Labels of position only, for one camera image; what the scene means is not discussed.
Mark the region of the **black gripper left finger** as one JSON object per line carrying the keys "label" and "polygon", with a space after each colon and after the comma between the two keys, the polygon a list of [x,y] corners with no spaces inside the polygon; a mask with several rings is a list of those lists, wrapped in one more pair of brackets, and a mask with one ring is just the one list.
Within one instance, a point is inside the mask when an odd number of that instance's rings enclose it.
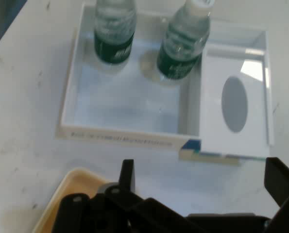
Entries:
{"label": "black gripper left finger", "polygon": [[122,162],[119,181],[90,198],[74,193],[62,198],[55,233],[193,233],[195,225],[167,206],[133,192],[134,161]]}

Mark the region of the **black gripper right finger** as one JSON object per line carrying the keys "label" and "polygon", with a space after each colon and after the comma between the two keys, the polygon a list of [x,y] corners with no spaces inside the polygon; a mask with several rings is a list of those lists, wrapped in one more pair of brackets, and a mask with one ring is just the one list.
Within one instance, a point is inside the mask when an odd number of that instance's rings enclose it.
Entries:
{"label": "black gripper right finger", "polygon": [[264,186],[279,206],[265,232],[289,233],[289,168],[277,157],[266,159]]}

